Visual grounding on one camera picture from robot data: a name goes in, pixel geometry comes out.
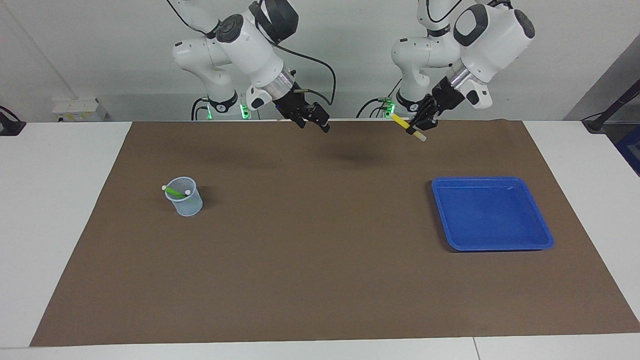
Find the brown paper mat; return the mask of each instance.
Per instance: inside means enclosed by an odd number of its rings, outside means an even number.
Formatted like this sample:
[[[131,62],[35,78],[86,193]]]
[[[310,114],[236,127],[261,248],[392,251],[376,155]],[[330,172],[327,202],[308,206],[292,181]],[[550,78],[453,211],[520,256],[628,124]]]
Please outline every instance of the brown paper mat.
[[[640,331],[521,122],[428,135],[133,124],[31,345]],[[193,218],[160,190],[176,176],[198,183]],[[438,176],[521,177],[555,247],[456,253]]]

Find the yellow marker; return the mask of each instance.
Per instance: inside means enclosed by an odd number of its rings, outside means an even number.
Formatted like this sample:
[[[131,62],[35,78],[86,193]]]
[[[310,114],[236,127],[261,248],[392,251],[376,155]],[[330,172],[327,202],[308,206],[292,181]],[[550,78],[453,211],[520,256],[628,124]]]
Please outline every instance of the yellow marker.
[[[391,114],[391,118],[393,119],[393,121],[396,122],[396,124],[402,126],[405,129],[408,129],[411,125],[409,125],[408,122],[404,121],[401,117],[399,117],[396,114]],[[413,133],[413,135],[415,137],[417,137],[420,141],[425,142],[427,141],[427,137],[424,136],[420,131],[416,131]]]

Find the plastic tray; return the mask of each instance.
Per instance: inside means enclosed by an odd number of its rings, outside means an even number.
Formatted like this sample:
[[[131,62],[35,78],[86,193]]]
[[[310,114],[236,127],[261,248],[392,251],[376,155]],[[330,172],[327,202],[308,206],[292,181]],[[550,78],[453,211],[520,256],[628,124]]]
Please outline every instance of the plastic tray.
[[[432,183],[447,241],[459,251],[543,250],[554,239],[517,177],[439,177]]]

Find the clear plastic cup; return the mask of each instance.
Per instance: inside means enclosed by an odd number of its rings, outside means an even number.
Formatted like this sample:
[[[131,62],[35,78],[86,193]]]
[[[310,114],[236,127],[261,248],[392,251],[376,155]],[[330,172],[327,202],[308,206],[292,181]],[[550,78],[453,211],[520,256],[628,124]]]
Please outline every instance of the clear plastic cup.
[[[191,195],[183,199],[179,199],[166,192],[164,193],[164,196],[175,206],[178,214],[184,217],[192,217],[202,209],[202,198],[200,197],[200,193],[198,193],[198,188],[196,188],[196,182],[192,178],[185,176],[178,177],[171,180],[167,186],[179,193],[185,193],[187,190],[191,191]]]

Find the green marker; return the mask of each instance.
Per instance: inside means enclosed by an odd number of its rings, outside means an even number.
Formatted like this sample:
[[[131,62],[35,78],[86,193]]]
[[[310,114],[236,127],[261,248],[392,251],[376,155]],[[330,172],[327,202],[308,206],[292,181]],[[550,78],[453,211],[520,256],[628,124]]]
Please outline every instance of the green marker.
[[[184,195],[183,193],[177,192],[174,189],[170,188],[169,186],[163,185],[162,186],[162,191],[166,192],[167,194],[177,197],[178,199],[184,199],[187,196]]]

